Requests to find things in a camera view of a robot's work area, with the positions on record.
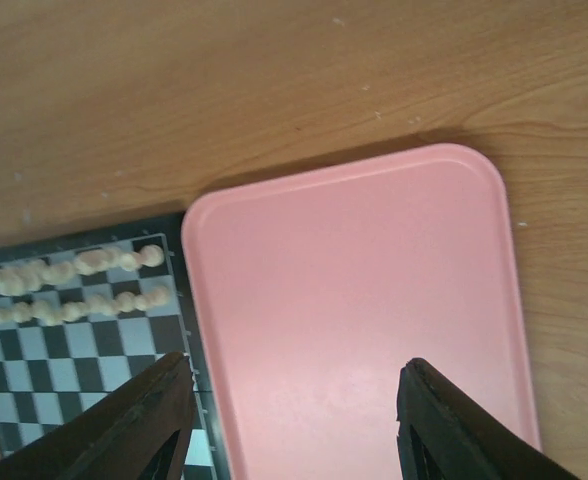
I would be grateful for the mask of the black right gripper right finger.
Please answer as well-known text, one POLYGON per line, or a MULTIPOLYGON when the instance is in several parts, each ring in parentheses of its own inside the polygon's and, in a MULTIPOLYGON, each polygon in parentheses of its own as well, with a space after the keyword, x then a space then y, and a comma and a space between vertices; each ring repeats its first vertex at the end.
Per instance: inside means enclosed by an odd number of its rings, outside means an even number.
POLYGON ((405 479, 574 479, 422 358, 400 372, 397 446, 405 479))

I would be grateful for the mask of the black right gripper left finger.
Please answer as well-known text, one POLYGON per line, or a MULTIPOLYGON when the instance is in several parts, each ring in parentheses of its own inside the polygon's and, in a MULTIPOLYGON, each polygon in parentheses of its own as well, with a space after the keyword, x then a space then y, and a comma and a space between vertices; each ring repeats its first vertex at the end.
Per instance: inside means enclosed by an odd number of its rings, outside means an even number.
POLYGON ((195 413, 189 360, 169 353, 0 460, 0 479, 180 479, 195 413))

